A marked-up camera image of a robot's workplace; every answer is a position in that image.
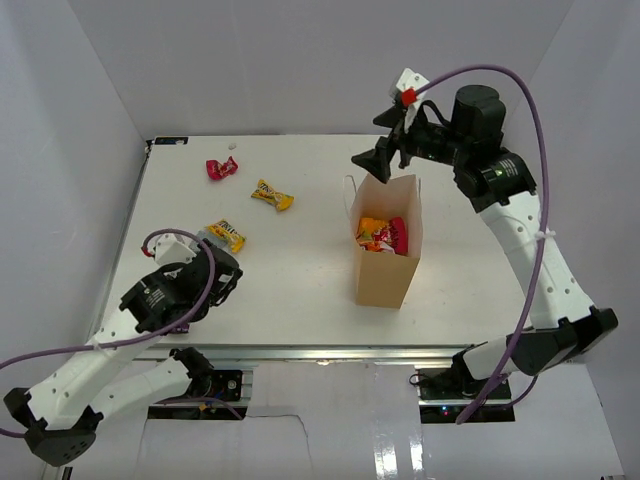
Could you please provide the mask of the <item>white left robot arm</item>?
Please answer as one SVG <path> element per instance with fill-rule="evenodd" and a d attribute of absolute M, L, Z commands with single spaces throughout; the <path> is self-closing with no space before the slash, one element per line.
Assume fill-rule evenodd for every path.
<path fill-rule="evenodd" d="M 4 398 L 32 454 L 60 467 L 84 454 L 100 426 L 128 410 L 166 401 L 223 403 L 239 398 L 231 382 L 193 347 L 175 348 L 153 369 L 119 380 L 140 353 L 173 330 L 174 322 L 202 320 L 221 305 L 243 275 L 237 260 L 215 246 L 153 253 L 157 270 L 136 282 L 103 326 L 48 378 L 14 388 Z"/>

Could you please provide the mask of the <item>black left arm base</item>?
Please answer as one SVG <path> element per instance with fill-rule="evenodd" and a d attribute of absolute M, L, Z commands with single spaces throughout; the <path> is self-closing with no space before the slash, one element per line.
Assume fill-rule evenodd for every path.
<path fill-rule="evenodd" d="M 241 370 L 213 370 L 192 380 L 185 393 L 161 400 L 159 404 L 199 403 L 206 407 L 226 406 L 241 399 L 243 379 Z"/>

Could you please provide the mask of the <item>grey Himalaya candy packet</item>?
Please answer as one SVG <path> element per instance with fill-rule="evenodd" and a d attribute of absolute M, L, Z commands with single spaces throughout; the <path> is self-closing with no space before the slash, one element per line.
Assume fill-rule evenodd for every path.
<path fill-rule="evenodd" d="M 192 240 L 189 248 L 192 251 L 199 251 L 201 249 L 201 243 L 206 243 L 211 250 L 218 249 L 228 251 L 227 241 L 212 232 L 210 229 L 199 230 L 197 233 L 197 240 Z"/>

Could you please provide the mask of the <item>near yellow M&M's packet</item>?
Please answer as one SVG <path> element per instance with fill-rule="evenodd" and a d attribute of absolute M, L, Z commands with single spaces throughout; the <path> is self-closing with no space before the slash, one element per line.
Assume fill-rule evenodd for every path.
<path fill-rule="evenodd" d="M 238 253 L 245 246 L 246 238 L 225 218 L 205 227 L 205 233 L 220 248 Z"/>

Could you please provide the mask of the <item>orange Skittles snack bag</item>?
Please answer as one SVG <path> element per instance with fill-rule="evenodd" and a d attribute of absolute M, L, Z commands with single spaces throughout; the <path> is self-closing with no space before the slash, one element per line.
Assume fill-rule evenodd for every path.
<path fill-rule="evenodd" d="M 368 252 L 395 254 L 393 242 L 387 237 L 358 237 L 359 247 Z"/>

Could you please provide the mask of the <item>orange yellow snack bag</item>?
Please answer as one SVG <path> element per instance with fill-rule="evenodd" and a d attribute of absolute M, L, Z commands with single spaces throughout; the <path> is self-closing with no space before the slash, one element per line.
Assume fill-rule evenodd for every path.
<path fill-rule="evenodd" d="M 385 220 L 362 217 L 359 222 L 356 240 L 361 244 L 383 242 L 389 244 L 389 223 Z"/>

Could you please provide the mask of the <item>aluminium front rail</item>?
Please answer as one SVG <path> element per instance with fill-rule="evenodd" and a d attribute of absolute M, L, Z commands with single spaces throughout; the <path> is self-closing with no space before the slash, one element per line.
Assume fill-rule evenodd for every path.
<path fill-rule="evenodd" d="M 463 345 L 196 345 L 212 362 L 267 361 L 409 361 L 445 360 L 464 350 Z"/>

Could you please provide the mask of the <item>dark label left table corner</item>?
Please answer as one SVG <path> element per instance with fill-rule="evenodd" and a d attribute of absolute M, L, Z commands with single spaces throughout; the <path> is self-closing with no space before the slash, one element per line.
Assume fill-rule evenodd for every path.
<path fill-rule="evenodd" d="M 153 145 L 161 145 L 161 146 L 180 146 L 180 145 L 186 145 L 189 142 L 189 138 L 185 137 L 185 136 L 179 136 L 179 137 L 168 137 L 168 136 L 161 136 L 161 137 L 156 137 L 153 140 Z"/>

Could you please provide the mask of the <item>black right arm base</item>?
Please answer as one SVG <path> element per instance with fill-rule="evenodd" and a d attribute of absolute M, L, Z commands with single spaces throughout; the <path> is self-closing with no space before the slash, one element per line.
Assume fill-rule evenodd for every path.
<path fill-rule="evenodd" d="M 429 406 L 469 405 L 482 391 L 486 380 L 464 380 L 451 368 L 417 369 L 408 379 L 419 399 Z"/>

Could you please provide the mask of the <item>red Himalaya candy packet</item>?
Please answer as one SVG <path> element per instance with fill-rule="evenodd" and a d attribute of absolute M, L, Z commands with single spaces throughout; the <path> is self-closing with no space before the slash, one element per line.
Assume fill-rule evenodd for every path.
<path fill-rule="evenodd" d="M 381 233 L 381 241 L 391 247 L 395 254 L 408 254 L 408 233 L 401 217 L 390 219 Z"/>

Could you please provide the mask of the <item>yellow m&m's packet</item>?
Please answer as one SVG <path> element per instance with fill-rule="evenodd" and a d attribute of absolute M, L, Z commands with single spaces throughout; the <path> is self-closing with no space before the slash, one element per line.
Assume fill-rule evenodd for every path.
<path fill-rule="evenodd" d="M 220 248 L 238 253 L 245 246 L 246 238 L 225 218 L 205 227 L 205 233 Z"/>
<path fill-rule="evenodd" d="M 270 204 L 278 212 L 288 210 L 294 203 L 293 196 L 277 191 L 264 179 L 260 179 L 257 182 L 257 187 L 251 194 L 251 197 Z"/>

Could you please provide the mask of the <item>purple M&M's packet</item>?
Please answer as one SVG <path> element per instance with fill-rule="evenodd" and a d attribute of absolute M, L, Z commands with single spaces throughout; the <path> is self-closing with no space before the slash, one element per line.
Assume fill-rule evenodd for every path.
<path fill-rule="evenodd" d="M 169 334 L 174 335 L 182 335 L 182 334 L 187 334 L 190 330 L 190 323 L 189 322 L 185 322 L 185 323 L 181 323 L 179 325 L 174 326 L 172 329 L 170 329 L 168 331 Z"/>

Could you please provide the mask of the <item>crumpled red candy packet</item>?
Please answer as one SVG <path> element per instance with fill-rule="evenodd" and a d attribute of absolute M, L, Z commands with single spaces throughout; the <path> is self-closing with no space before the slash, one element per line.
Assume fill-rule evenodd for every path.
<path fill-rule="evenodd" d="M 234 175 L 238 171 L 239 165 L 232 156 L 229 156 L 225 162 L 220 162 L 215 159 L 207 160 L 205 162 L 205 168 L 210 180 L 221 181 Z"/>

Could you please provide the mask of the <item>far yellow M&M's packet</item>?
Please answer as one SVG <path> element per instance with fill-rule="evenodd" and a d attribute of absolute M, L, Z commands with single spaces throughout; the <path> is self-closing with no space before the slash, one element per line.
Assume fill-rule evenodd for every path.
<path fill-rule="evenodd" d="M 251 194 L 251 197 L 270 204 L 278 212 L 288 210 L 294 203 L 293 196 L 277 191 L 264 179 L 260 179 L 257 182 L 257 187 Z"/>

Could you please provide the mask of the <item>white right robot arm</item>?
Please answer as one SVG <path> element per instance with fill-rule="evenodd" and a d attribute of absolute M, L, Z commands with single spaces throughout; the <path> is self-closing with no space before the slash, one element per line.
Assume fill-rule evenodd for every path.
<path fill-rule="evenodd" d="M 382 183 L 391 179 L 395 155 L 402 168 L 414 157 L 451 166 L 457 188 L 497 239 L 522 288 L 529 326 L 460 351 L 440 374 L 417 377 L 421 387 L 466 399 L 514 372 L 537 377 L 587 352 L 618 325 L 613 310 L 596 307 L 579 286 L 544 224 L 543 199 L 528 166 L 502 144 L 505 116 L 499 93 L 488 86 L 461 87 L 449 119 L 408 89 L 373 120 L 388 135 L 352 158 Z"/>

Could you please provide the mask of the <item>brown paper bag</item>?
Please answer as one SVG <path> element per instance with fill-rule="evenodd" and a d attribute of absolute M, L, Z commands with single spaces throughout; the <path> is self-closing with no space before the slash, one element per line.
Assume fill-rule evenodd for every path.
<path fill-rule="evenodd" d="M 343 204 L 354 254 L 354 301 L 360 306 L 399 309 L 421 259 L 423 222 L 421 181 L 415 175 L 396 177 L 383 184 L 368 174 L 361 182 L 343 178 Z M 356 240 L 360 220 L 404 221 L 408 252 L 374 253 Z"/>

